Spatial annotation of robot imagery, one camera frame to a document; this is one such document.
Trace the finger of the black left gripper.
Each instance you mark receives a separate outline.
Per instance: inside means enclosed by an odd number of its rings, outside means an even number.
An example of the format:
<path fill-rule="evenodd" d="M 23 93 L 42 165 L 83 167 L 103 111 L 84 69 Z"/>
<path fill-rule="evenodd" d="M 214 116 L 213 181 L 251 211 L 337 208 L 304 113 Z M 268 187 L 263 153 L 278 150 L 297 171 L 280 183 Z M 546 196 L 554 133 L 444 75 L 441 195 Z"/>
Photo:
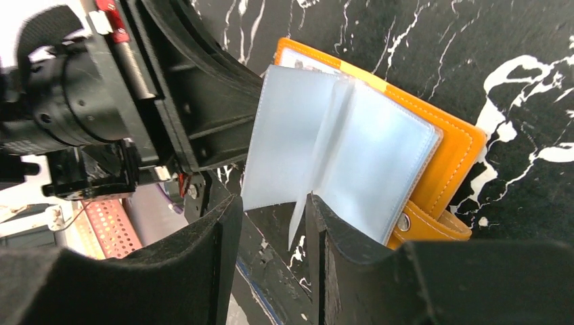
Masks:
<path fill-rule="evenodd" d="M 189 1 L 120 5 L 180 169 L 244 160 L 262 78 L 219 46 Z"/>

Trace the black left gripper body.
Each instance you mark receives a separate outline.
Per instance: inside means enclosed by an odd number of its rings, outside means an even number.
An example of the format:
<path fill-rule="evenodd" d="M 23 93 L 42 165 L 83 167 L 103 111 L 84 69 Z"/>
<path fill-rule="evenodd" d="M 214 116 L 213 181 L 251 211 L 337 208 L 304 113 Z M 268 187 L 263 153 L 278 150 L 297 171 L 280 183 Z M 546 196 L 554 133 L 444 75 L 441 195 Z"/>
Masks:
<path fill-rule="evenodd" d="M 67 5 L 31 16 L 15 64 L 1 69 L 1 189 L 46 173 L 41 195 L 123 198 L 177 175 L 155 89 L 132 61 L 117 4 Z"/>

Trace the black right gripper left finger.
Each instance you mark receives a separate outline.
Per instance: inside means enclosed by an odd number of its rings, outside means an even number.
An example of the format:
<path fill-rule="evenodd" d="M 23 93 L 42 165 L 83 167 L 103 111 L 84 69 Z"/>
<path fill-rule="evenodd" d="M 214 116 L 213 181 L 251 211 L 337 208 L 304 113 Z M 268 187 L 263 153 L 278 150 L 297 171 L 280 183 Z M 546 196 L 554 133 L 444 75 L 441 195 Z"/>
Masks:
<path fill-rule="evenodd" d="M 65 248 L 1 250 L 2 324 L 224 324 L 242 201 L 122 259 Z"/>

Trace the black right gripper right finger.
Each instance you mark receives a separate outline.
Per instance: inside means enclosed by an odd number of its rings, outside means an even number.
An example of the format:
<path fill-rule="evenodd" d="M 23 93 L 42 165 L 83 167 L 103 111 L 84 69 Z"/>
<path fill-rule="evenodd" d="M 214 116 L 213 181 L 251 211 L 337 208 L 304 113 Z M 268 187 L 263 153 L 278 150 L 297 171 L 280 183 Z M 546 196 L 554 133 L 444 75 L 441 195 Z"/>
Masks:
<path fill-rule="evenodd" d="M 391 250 L 314 194 L 305 207 L 314 324 L 572 324 L 573 248 L 411 241 Z"/>

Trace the orange leather card holder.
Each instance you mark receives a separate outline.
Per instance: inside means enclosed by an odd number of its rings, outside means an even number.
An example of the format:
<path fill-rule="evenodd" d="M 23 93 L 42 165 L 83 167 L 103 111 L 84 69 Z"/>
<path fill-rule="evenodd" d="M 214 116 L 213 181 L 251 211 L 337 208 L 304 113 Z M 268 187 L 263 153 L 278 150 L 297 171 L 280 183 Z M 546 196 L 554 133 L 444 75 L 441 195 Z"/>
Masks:
<path fill-rule="evenodd" d="M 275 60 L 286 47 L 318 51 L 282 38 Z M 447 206 L 485 133 L 342 60 L 340 70 L 268 68 L 242 181 L 244 209 L 294 203 L 290 240 L 308 194 L 389 248 L 469 239 L 470 228 Z"/>

